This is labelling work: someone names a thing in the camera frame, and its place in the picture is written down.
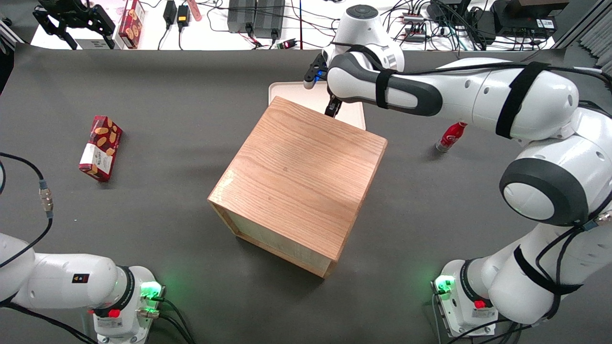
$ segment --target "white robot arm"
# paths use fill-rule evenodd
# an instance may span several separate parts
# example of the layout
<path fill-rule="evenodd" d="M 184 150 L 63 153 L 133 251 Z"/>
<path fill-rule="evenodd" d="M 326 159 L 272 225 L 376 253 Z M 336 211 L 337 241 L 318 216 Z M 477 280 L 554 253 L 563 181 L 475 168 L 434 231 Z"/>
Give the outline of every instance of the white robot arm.
<path fill-rule="evenodd" d="M 0 193 L 4 176 L 0 162 Z M 48 230 L 53 202 L 44 185 L 41 196 L 50 218 Z M 152 319 L 159 315 L 158 302 L 149 298 L 161 297 L 163 293 L 163 287 L 148 269 L 117 266 L 109 258 L 88 254 L 34 253 L 31 246 L 0 233 L 0 307 L 14 310 L 85 307 L 94 317 L 99 342 L 146 341 Z"/>
<path fill-rule="evenodd" d="M 304 85 L 327 81 L 329 116 L 342 102 L 365 102 L 527 144 L 499 188 L 540 224 L 492 256 L 451 261 L 433 286 L 454 337 L 494 334 L 498 313 L 519 324 L 551 318 L 562 296 L 612 261 L 612 119 L 579 107 L 577 87 L 545 64 L 468 58 L 414 73 L 404 64 L 376 9 L 358 5 L 343 14 Z"/>

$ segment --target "coca-cola bottle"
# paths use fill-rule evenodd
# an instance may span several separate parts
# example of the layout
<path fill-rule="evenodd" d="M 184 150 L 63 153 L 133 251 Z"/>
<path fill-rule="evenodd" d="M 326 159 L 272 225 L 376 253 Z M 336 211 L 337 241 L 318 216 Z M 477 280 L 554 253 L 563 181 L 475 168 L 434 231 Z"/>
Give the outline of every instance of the coca-cola bottle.
<path fill-rule="evenodd" d="M 467 123 L 457 122 L 450 126 L 440 141 L 436 142 L 436 148 L 441 152 L 448 152 L 449 149 L 459 140 L 459 138 L 463 135 L 463 131 L 467 126 Z"/>

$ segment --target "metal connector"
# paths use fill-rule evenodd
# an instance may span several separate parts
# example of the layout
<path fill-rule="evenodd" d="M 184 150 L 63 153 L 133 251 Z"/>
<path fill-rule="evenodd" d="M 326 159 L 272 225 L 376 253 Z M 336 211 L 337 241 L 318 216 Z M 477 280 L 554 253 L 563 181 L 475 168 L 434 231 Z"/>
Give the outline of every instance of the metal connector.
<path fill-rule="evenodd" d="M 599 214 L 598 217 L 595 218 L 595 223 L 598 225 L 603 224 L 604 222 L 612 221 L 612 211 L 607 211 Z"/>
<path fill-rule="evenodd" d="M 153 308 L 141 308 L 136 311 L 136 315 L 139 318 L 157 319 L 159 318 L 159 311 Z"/>
<path fill-rule="evenodd" d="M 583 228 L 585 231 L 589 231 L 595 227 L 599 227 L 606 224 L 606 222 L 612 222 L 612 211 L 606 211 L 599 214 L 596 218 L 585 223 Z"/>
<path fill-rule="evenodd" d="M 53 197 L 51 196 L 51 190 L 49 190 L 49 188 L 40 189 L 39 195 L 42 201 L 42 208 L 45 212 L 47 214 L 53 212 Z"/>

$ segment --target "wooden crate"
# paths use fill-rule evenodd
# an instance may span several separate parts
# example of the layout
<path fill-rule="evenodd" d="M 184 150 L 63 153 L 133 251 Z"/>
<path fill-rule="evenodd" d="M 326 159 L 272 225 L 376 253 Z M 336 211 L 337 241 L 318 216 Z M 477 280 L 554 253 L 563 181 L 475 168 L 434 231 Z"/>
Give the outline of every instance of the wooden crate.
<path fill-rule="evenodd" d="M 386 146 L 276 97 L 208 201 L 236 236 L 326 278 Z"/>

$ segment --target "red cookie box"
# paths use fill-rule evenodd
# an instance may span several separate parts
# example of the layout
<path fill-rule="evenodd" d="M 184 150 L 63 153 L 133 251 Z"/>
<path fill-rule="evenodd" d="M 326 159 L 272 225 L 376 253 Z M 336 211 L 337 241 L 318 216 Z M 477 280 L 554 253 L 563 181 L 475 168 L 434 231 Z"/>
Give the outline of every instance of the red cookie box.
<path fill-rule="evenodd" d="M 119 27 L 119 36 L 128 49 L 138 48 L 140 35 L 143 33 L 144 9 L 140 1 L 128 0 L 125 3 L 123 19 Z"/>
<path fill-rule="evenodd" d="M 110 179 L 123 130 L 107 116 L 96 116 L 91 125 L 78 169 L 100 182 Z"/>

